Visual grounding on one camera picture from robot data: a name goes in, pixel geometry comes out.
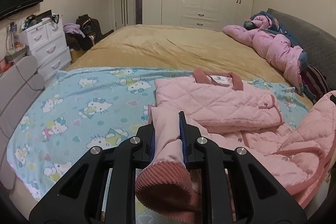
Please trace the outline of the white drawer chest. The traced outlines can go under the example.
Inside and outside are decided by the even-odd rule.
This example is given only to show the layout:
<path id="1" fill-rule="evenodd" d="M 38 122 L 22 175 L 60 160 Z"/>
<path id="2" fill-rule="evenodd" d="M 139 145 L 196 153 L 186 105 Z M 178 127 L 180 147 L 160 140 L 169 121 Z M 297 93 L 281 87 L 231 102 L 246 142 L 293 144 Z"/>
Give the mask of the white drawer chest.
<path id="1" fill-rule="evenodd" d="M 70 48 L 67 46 L 62 18 L 52 15 L 19 33 L 19 40 L 28 46 L 28 54 L 36 58 L 38 73 L 45 83 L 59 70 L 71 65 Z"/>

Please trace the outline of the hello kitty blue sheet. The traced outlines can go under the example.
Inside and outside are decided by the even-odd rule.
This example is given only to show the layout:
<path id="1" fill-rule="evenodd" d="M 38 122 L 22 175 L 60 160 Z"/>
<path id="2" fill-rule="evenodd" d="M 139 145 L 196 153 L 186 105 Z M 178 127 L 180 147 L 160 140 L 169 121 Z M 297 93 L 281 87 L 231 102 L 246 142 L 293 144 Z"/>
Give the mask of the hello kitty blue sheet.
<path id="1" fill-rule="evenodd" d="M 90 147 L 115 147 L 147 124 L 156 79 L 191 75 L 163 68 L 59 71 L 19 122 L 7 161 L 40 200 Z"/>

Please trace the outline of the tan bed blanket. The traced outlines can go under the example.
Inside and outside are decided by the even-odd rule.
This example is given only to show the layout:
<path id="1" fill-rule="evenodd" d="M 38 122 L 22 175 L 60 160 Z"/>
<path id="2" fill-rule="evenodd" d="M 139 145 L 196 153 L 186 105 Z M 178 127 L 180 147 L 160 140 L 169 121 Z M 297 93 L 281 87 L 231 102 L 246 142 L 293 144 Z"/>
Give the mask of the tan bed blanket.
<path id="1" fill-rule="evenodd" d="M 95 44 L 70 65 L 86 67 L 145 67 L 233 72 L 243 80 L 261 78 L 293 86 L 286 75 L 257 52 L 223 32 L 176 26 L 123 27 Z"/>

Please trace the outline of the purple clothes pile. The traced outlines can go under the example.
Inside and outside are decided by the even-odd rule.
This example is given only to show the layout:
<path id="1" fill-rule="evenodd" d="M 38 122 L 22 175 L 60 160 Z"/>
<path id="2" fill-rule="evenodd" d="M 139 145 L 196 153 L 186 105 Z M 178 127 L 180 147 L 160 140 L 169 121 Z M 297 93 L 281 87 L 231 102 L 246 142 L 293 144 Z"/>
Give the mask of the purple clothes pile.
<path id="1" fill-rule="evenodd" d="M 81 35 L 83 38 L 85 38 L 85 35 L 80 29 L 79 24 L 74 24 L 74 23 L 65 24 L 63 26 L 63 31 L 66 34 Z"/>

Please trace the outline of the black backpack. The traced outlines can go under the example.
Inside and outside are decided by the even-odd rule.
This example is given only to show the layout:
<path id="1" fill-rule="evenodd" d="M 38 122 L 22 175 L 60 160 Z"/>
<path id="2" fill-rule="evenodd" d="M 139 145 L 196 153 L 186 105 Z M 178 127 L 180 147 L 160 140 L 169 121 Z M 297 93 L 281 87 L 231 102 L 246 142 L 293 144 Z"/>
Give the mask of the black backpack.
<path id="1" fill-rule="evenodd" d="M 99 21 L 91 18 L 88 14 L 79 16 L 76 20 L 76 24 L 80 26 L 80 31 L 84 34 L 84 37 L 79 40 L 79 45 L 82 50 L 88 51 L 96 43 L 104 39 Z"/>

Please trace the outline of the striped dark pillow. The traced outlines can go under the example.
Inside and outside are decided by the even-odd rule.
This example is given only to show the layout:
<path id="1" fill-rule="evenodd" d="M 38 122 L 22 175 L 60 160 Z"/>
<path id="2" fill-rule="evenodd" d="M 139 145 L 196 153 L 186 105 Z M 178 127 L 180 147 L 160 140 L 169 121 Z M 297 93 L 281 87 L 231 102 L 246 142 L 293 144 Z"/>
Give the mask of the striped dark pillow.
<path id="1" fill-rule="evenodd" d="M 326 77 L 316 68 L 307 65 L 301 72 L 303 92 L 313 102 L 317 103 L 328 91 Z"/>

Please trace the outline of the pink floral duvet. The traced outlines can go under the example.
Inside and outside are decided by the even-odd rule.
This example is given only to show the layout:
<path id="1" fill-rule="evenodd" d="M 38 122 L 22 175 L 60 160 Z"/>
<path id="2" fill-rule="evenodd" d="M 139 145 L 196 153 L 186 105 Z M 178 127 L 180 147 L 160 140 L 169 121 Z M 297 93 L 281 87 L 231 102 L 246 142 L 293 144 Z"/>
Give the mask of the pink floral duvet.
<path id="1" fill-rule="evenodd" d="M 225 26 L 223 32 L 237 42 L 253 48 L 260 57 L 283 74 L 299 95 L 303 94 L 301 72 L 307 68 L 307 53 L 273 15 L 260 11 L 242 26 Z"/>

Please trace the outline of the pink quilted jacket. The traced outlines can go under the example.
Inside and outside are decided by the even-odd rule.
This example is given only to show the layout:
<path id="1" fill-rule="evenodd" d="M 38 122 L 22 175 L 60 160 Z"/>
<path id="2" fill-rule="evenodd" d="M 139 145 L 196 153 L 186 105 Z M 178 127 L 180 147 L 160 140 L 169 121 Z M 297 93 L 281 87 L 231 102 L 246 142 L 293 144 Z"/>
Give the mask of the pink quilted jacket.
<path id="1" fill-rule="evenodd" d="M 180 111 L 219 147 L 246 148 L 302 207 L 313 199 L 335 152 L 335 92 L 325 94 L 291 126 L 272 90 L 254 87 L 234 73 L 197 68 L 190 76 L 156 79 L 154 84 L 154 159 L 135 182 L 135 195 L 144 206 L 197 222 L 201 174 L 189 171 L 183 161 Z"/>

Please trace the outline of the grey headboard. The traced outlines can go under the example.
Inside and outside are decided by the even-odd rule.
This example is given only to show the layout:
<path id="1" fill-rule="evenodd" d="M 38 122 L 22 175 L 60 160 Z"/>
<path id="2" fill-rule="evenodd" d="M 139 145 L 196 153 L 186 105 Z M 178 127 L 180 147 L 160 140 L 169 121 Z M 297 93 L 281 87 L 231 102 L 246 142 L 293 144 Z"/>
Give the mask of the grey headboard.
<path id="1" fill-rule="evenodd" d="M 316 67 L 326 77 L 331 90 L 335 89 L 336 78 L 336 39 L 328 32 L 289 14 L 268 9 L 308 55 L 308 64 Z"/>

